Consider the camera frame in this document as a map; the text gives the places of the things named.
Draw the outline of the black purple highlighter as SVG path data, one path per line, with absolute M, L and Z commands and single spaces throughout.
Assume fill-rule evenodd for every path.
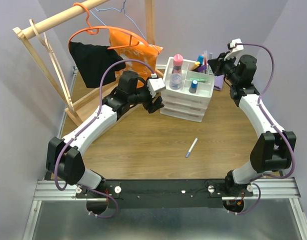
M 197 71 L 198 71 L 199 73 L 205 74 L 206 71 L 207 71 L 207 65 L 201 65 L 201 66 L 199 66 L 199 67 L 197 68 Z

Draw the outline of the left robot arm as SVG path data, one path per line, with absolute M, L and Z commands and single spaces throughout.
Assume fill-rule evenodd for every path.
M 105 190 L 104 179 L 85 167 L 85 151 L 137 105 L 143 105 L 150 114 L 162 108 L 164 105 L 159 94 L 165 89 L 165 82 L 156 74 L 144 80 L 134 71 L 124 71 L 117 87 L 101 100 L 87 120 L 62 139 L 54 137 L 49 141 L 46 168 L 54 174 L 56 187 L 63 191 L 65 187 L 59 184 L 59 180 L 63 180 L 66 185 L 85 186 L 92 197 L 100 197 Z

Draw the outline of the blue grey stamp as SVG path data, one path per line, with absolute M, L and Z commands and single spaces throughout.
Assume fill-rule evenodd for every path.
M 196 79 L 193 79 L 191 81 L 190 87 L 189 87 L 189 92 L 192 94 L 195 94 L 197 92 L 197 88 L 198 88 L 198 81 Z

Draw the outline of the pink capped tube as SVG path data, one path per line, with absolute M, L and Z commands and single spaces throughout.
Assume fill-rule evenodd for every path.
M 183 56 L 181 54 L 176 54 L 173 57 L 173 68 L 172 74 L 182 74 Z

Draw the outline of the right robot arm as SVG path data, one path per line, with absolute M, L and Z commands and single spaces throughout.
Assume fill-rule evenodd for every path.
M 257 59 L 249 54 L 228 58 L 228 52 L 208 60 L 215 76 L 223 76 L 230 82 L 230 97 L 251 122 L 258 140 L 253 147 L 249 161 L 240 168 L 227 173 L 223 189 L 229 196 L 235 196 L 247 188 L 251 181 L 272 172 L 295 169 L 294 148 L 296 135 L 285 131 L 265 107 L 262 96 L 252 81 L 257 70 Z

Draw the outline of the green highlighter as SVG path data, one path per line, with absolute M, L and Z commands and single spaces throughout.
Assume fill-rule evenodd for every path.
M 208 80 L 205 78 L 190 78 L 190 81 L 197 81 L 201 83 L 206 83 Z

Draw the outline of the orange pink highlighter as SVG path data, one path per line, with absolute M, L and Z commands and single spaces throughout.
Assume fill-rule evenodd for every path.
M 194 71 L 194 70 L 197 69 L 200 65 L 201 65 L 201 63 L 200 63 L 199 61 L 196 61 L 188 70 L 189 70 L 189 71 Z

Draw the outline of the black blue highlighter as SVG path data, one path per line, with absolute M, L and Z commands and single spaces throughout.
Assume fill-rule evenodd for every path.
M 197 57 L 197 61 L 199 62 L 200 65 L 204 65 L 205 59 L 203 58 L 202 55 L 199 55 L 199 56 Z

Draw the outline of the lavender cap marker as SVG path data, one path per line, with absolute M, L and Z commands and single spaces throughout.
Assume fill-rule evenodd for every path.
M 186 153 L 186 155 L 185 155 L 186 158 L 188 158 L 188 157 L 190 156 L 190 154 L 191 154 L 193 148 L 194 148 L 195 145 L 197 144 L 197 141 L 198 141 L 198 138 L 196 137 L 196 138 L 193 140 L 193 142 L 192 142 L 190 148 L 188 149 L 188 151 L 187 151 L 187 153 Z

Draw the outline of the red orange pen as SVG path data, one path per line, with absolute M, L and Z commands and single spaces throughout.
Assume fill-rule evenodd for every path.
M 208 74 L 209 73 L 209 64 L 208 64 L 208 51 L 207 50 L 205 50 L 204 52 L 203 52 L 203 54 L 204 54 L 204 65 L 206 66 L 206 69 L 205 69 L 205 74 Z

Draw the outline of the paper clip jar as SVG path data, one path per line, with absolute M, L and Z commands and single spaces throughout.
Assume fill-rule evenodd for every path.
M 169 87 L 172 90 L 179 90 L 182 86 L 183 78 L 179 73 L 172 73 L 169 79 Z

